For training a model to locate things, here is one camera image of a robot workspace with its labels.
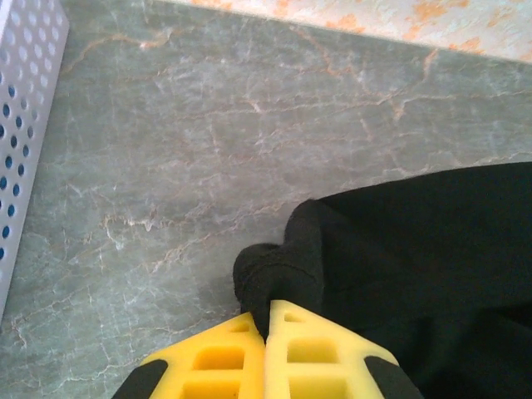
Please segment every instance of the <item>gray marble tile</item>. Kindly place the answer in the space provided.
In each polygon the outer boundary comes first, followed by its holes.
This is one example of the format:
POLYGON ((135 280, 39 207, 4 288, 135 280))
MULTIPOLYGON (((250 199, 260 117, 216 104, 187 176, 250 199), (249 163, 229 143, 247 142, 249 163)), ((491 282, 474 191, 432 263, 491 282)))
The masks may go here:
POLYGON ((532 160, 532 66, 141 0, 67 43, 0 334, 0 397, 110 397, 237 313, 296 204, 532 160))

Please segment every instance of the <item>perforated metal box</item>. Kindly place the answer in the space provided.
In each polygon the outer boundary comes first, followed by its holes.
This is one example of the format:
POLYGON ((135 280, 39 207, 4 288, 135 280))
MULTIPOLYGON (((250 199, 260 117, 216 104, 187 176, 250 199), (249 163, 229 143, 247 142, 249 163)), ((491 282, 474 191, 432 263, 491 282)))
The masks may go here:
POLYGON ((0 0, 0 320, 68 28, 57 0, 0 0))

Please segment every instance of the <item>white perforated panel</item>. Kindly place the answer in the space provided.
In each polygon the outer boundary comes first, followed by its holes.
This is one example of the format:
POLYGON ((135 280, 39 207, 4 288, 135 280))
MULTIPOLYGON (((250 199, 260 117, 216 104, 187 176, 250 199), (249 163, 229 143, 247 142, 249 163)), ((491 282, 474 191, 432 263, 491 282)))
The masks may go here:
POLYGON ((0 320, 17 257, 68 21, 57 0, 0 1, 0 320))

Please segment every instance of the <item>hole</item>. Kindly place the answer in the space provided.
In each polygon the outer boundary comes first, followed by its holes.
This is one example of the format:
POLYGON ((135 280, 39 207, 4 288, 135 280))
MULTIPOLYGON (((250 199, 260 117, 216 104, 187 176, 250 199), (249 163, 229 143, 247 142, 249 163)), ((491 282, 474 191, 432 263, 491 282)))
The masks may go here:
POLYGON ((34 12, 30 11, 27 15, 27 19, 32 24, 32 26, 35 26, 37 24, 37 17, 34 12))
POLYGON ((15 44, 15 34, 11 29, 6 29, 5 33, 6 35, 6 41, 9 46, 13 46, 15 44))
POLYGON ((18 48, 18 55, 20 56, 20 59, 25 62, 27 60, 27 50, 26 50, 26 48, 20 46, 18 48))
POLYGON ((35 47, 33 48, 33 50, 35 50, 35 55, 37 56, 37 58, 41 58, 42 57, 42 47, 41 46, 36 44, 35 47))
POLYGON ((15 25, 17 26, 20 25, 20 15, 18 15, 18 12, 11 11, 11 20, 13 21, 15 25))
POLYGON ((244 350, 241 347, 208 347, 194 360, 194 370, 242 370, 244 350))
POLYGON ((30 44, 33 39, 32 31, 30 31, 27 27, 24 28, 24 39, 26 40, 27 44, 30 44))
POLYGON ((290 377, 290 399, 353 399, 343 378, 290 377))
POLYGON ((285 313, 284 321, 289 323, 303 323, 303 320, 295 316, 293 313, 285 313))
POLYGON ((187 381, 179 399, 237 399, 239 391, 238 381, 187 381))
POLYGON ((288 344, 287 362, 338 363, 338 354, 328 338, 296 338, 288 344))
POLYGON ((9 54, 7 54, 5 48, 0 48, 0 60, 8 63, 9 62, 9 54))
POLYGON ((248 331, 249 331, 249 324, 247 323, 239 324, 238 326, 231 328, 229 330, 230 333, 246 333, 248 331))

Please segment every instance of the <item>orange marble surface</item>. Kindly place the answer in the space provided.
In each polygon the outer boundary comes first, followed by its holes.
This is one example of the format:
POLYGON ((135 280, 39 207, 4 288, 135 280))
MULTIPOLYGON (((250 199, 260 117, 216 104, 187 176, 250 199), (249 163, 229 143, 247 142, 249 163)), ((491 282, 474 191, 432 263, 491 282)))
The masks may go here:
POLYGON ((163 0, 532 62, 532 0, 163 0))

